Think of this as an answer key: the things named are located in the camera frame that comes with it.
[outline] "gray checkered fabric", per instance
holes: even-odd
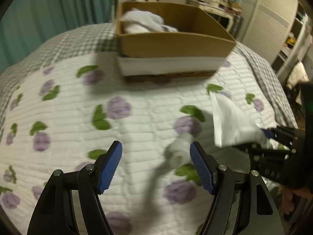
[[[233,50],[245,57],[263,94],[272,105],[277,123],[297,128],[290,104],[269,62],[241,43]]]
[[[24,60],[9,67],[0,76],[0,130],[12,93],[28,75],[67,58],[116,51],[114,32],[115,27],[110,23],[83,26],[51,38]],[[261,90],[274,108],[277,122],[296,127],[290,105],[269,63],[242,44],[238,44],[234,51],[246,58]]]

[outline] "cluttered desk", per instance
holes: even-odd
[[[241,7],[232,0],[135,0],[171,2],[196,6],[217,20],[234,38],[237,37],[243,18]]]

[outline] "white cloth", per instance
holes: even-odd
[[[269,146],[269,140],[256,123],[232,100],[210,92],[214,124],[214,143],[217,147],[256,142]]]
[[[308,82],[308,81],[309,77],[308,74],[306,74],[306,69],[304,68],[303,63],[298,62],[287,79],[287,87],[289,89],[293,89],[295,85],[297,85],[299,82]],[[295,101],[298,104],[302,105],[300,91]]]
[[[149,11],[140,11],[132,9],[126,12],[121,21],[124,22],[124,31],[126,33],[149,33],[149,32],[177,32],[178,30],[171,26],[165,26],[164,20],[158,15]]]

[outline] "white tissue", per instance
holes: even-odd
[[[236,104],[226,96],[210,92],[214,124],[214,142],[217,147],[255,142],[269,145],[263,131]]]
[[[191,163],[190,144],[192,141],[192,135],[186,132],[179,135],[179,137],[167,147],[168,164],[172,169],[177,169],[185,164]]]
[[[176,28],[164,25],[162,17],[149,11],[133,8],[127,11],[120,20],[123,22],[126,33],[178,32]]]

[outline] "green leaf print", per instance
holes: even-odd
[[[284,145],[283,145],[282,143],[279,143],[279,144],[278,144],[277,149],[278,149],[278,150],[286,150],[285,147],[284,147]]]
[[[13,183],[16,183],[16,173],[12,167],[12,165],[9,166],[9,171],[12,173]]]
[[[83,75],[83,74],[85,74],[85,73],[87,73],[87,72],[89,72],[89,71],[93,71],[93,70],[95,70],[96,68],[98,68],[97,65],[87,65],[87,66],[84,66],[84,67],[82,67],[82,68],[80,68],[80,69],[78,70],[78,72],[77,72],[77,74],[76,74],[76,77],[77,77],[77,78],[80,78],[81,75]]]
[[[102,154],[106,154],[106,150],[104,149],[95,149],[95,150],[92,150],[90,152],[88,152],[88,158],[90,159],[94,159],[94,160],[97,160],[97,158],[102,155]]]
[[[218,93],[220,91],[222,91],[224,88],[219,86],[219,85],[215,85],[215,84],[208,84],[207,86],[207,91],[208,91],[208,94],[210,95],[210,91],[211,92],[214,92],[214,93]]]
[[[0,186],[0,195],[5,192],[12,192],[12,189]]]
[[[17,97],[18,102],[20,102],[20,100],[21,100],[22,97],[23,97],[23,94],[22,94],[22,93],[18,94],[18,97]]]
[[[47,129],[47,126],[43,122],[38,121],[33,124],[32,129],[29,131],[29,134],[33,136],[35,133],[43,131],[45,129]]]
[[[255,95],[254,95],[254,94],[247,94],[247,95],[246,95],[247,104],[253,103],[253,99],[254,99],[254,98],[255,98]]]
[[[175,170],[175,175],[179,177],[187,176],[186,180],[193,180],[196,185],[200,186],[201,181],[195,167],[192,164],[185,164]]]
[[[110,123],[106,120],[106,113],[102,110],[102,105],[99,104],[95,111],[92,118],[92,124],[94,127],[96,127],[98,130],[108,130],[111,128]]]
[[[18,132],[18,125],[17,125],[17,123],[12,124],[11,130],[12,130],[12,132],[14,132],[15,134]]]
[[[110,124],[106,120],[98,120],[98,121],[93,121],[93,125],[98,129],[98,130],[108,130],[111,128]]]
[[[42,97],[42,100],[52,100],[54,99],[55,97],[58,96],[60,92],[60,86],[57,85],[55,86],[52,90],[49,91],[49,93],[47,95],[45,95],[44,97]]]
[[[195,235],[199,235],[200,231],[201,231],[201,228],[202,228],[203,224],[200,224],[196,230],[196,233]]]
[[[205,117],[200,109],[194,105],[186,105],[180,110],[182,113],[189,114],[191,117],[197,118],[201,122],[205,122]]]

